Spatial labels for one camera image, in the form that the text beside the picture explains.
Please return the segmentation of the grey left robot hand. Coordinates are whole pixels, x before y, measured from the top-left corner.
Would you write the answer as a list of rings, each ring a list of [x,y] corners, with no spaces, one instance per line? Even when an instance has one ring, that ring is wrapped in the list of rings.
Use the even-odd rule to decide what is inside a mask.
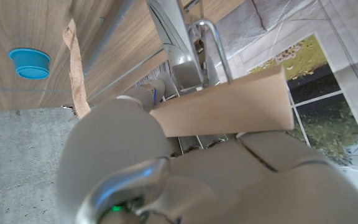
[[[206,19],[148,1],[173,74],[85,112],[62,152],[61,223],[358,223],[358,189],[289,136],[276,66],[208,85]]]

